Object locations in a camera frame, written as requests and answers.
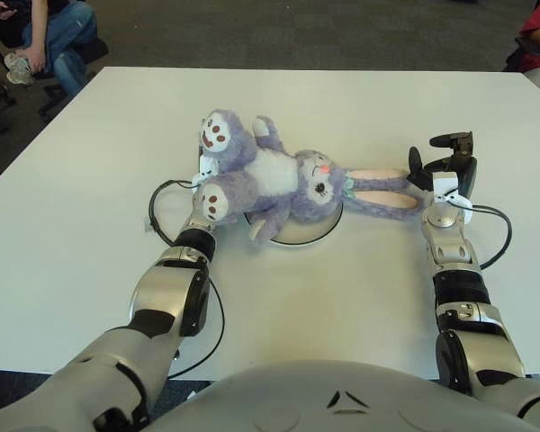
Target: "black cable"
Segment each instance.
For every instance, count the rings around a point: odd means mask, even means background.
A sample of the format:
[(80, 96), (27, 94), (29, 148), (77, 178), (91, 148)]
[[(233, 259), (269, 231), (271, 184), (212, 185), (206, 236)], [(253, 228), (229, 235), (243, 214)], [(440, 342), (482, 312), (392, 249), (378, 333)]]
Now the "black cable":
[(202, 363), (204, 363), (206, 360), (208, 360), (212, 356), (212, 354), (214, 354), (214, 351), (216, 351), (218, 349), (218, 346), (220, 345), (220, 342), (222, 341), (222, 337), (224, 336), (224, 329), (226, 328), (226, 316), (224, 315), (224, 307), (222, 306), (222, 300), (220, 298), (220, 293), (216, 289), (216, 285), (214, 284), (212, 279), (210, 279), (210, 285), (214, 289), (214, 292), (216, 293), (216, 297), (218, 297), (218, 304), (220, 305), (220, 315), (222, 316), (222, 328), (220, 329), (220, 337), (218, 337), (218, 342), (216, 342), (216, 345), (210, 351), (210, 353), (208, 353), (206, 355), (206, 357), (204, 357), (199, 362), (194, 363), (192, 366), (186, 367), (183, 371), (176, 372), (176, 373), (173, 373), (172, 375), (169, 375), (168, 378), (167, 378), (168, 380), (171, 380), (173, 378), (177, 378), (180, 375), (183, 375), (183, 374), (185, 374), (187, 372), (190, 372), (193, 369), (195, 369), (196, 367), (198, 367), (199, 365), (201, 365)]
[[(452, 192), (456, 191), (458, 188), (452, 189), (451, 191), (445, 193), (444, 197), (447, 199), (447, 196), (451, 194)], [(489, 207), (487, 205), (474, 205), (471, 209), (467, 207), (463, 207), (462, 205), (454, 204), (453, 202), (447, 201), (450, 205), (453, 207), (456, 207), (458, 209), (467, 210), (469, 212), (476, 212), (476, 213), (485, 213), (485, 214), (493, 214), (494, 216), (498, 216), (499, 218), (502, 218), (508, 227), (508, 234), (506, 235), (506, 241), (504, 242), (504, 245), (502, 248), (498, 251), (496, 255), (494, 255), (492, 258), (490, 258), (488, 261), (486, 261), (484, 264), (480, 265), (480, 269), (484, 270), (488, 267), (490, 267), (492, 264), (494, 264), (496, 261), (500, 259), (505, 253), (506, 250), (510, 246), (510, 241), (512, 240), (512, 222), (510, 222), (510, 218), (504, 214), (503, 211), (498, 210), (494, 207)]]
[[(180, 187), (183, 187), (184, 189), (194, 189), (195, 186), (187, 186), (191, 185), (192, 182), (189, 182), (188, 180), (168, 180), (167, 182), (164, 182), (159, 187), (156, 188), (152, 196), (150, 197), (150, 203), (148, 205), (148, 217), (150, 218), (150, 225), (154, 229), (154, 231), (160, 236), (161, 239), (163, 239), (170, 247), (174, 245), (174, 241), (172, 241), (166, 233), (160, 228), (160, 224), (158, 223), (158, 219), (156, 217), (156, 214), (154, 214), (154, 203), (156, 201), (156, 198), (158, 197), (158, 194), (162, 192), (164, 189), (169, 187), (170, 185), (179, 185)], [(218, 346), (220, 345), (220, 342), (222, 341), (222, 337), (224, 336), (224, 329), (226, 328), (226, 316), (224, 315), (224, 306), (222, 306), (222, 299), (220, 297), (220, 293), (218, 292), (218, 289), (216, 288), (216, 285), (214, 284), (214, 281), (212, 279), (208, 279), (210, 281), (211, 287), (214, 289), (214, 292), (216, 293), (216, 297), (218, 298), (218, 304), (220, 305), (220, 315), (222, 316), (222, 328), (220, 329), (220, 336), (218, 337), (218, 341), (216, 342), (216, 345), (214, 348), (208, 353), (206, 357), (204, 357), (199, 362), (193, 364), (190, 367), (185, 368), (183, 371), (173, 373), (172, 375), (169, 375), (167, 377), (168, 380), (171, 380), (173, 378), (177, 378), (180, 375), (186, 374), (187, 372), (192, 371), (202, 363), (204, 363), (206, 360), (208, 360), (212, 354), (218, 349)]]
[(162, 192), (164, 189), (166, 189), (170, 185), (179, 185), (180, 187), (183, 187), (184, 189), (193, 189), (195, 186), (187, 186), (191, 184), (192, 182), (188, 180), (168, 180), (167, 182), (164, 182), (159, 187), (157, 187), (154, 193), (152, 194), (152, 196), (150, 197), (150, 203), (148, 204), (148, 217), (150, 219), (150, 226), (160, 236), (160, 238), (163, 239), (166, 242), (166, 244), (169, 245), (170, 247), (174, 245), (174, 241), (172, 241), (166, 235), (166, 233), (160, 228), (160, 224), (158, 223), (156, 214), (154, 214), (154, 202), (156, 201), (158, 194), (160, 194), (160, 192)]

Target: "bunny ear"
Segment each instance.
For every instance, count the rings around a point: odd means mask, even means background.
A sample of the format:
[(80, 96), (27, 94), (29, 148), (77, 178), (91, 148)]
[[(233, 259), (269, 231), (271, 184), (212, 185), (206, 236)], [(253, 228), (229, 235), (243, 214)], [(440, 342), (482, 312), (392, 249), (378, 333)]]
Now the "bunny ear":
[(401, 169), (362, 169), (346, 174), (355, 191), (399, 191), (408, 186), (406, 175)]
[(355, 192), (355, 200), (366, 204), (378, 204), (395, 209), (414, 209), (418, 200), (403, 193), (386, 191), (359, 191)]
[(346, 201), (373, 216), (390, 219), (407, 219), (419, 211), (419, 201), (403, 193), (354, 191)]
[(348, 172), (348, 177), (355, 180), (388, 180), (407, 175), (402, 169), (357, 169)]

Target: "pink inner ear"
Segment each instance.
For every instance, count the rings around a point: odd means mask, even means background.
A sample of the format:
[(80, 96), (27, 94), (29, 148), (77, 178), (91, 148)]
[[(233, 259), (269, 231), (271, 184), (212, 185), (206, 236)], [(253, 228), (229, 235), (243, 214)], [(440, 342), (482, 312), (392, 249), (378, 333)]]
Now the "pink inner ear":
[(402, 169), (360, 169), (348, 175), (358, 180), (383, 180), (384, 178), (404, 177), (408, 173)]
[(395, 209), (413, 209), (418, 205), (416, 198), (395, 192), (359, 191), (355, 192), (355, 197), (366, 203), (385, 205)]

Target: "bunny eye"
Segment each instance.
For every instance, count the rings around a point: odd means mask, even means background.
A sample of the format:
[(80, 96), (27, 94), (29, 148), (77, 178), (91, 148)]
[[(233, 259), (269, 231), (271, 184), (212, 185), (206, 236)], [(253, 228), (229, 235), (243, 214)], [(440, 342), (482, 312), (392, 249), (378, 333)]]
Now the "bunny eye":
[(326, 186), (323, 183), (316, 184), (316, 187), (314, 188), (314, 191), (316, 191), (320, 196), (326, 195)]

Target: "green bow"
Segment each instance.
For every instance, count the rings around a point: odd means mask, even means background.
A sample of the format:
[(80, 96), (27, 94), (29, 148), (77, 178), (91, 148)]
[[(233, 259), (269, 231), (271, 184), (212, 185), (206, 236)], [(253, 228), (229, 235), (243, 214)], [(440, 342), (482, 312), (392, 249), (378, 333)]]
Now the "green bow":
[(354, 194), (354, 179), (350, 178), (346, 175), (346, 181), (344, 182), (344, 186), (342, 187), (342, 194), (351, 200), (354, 200), (356, 198), (356, 195)]

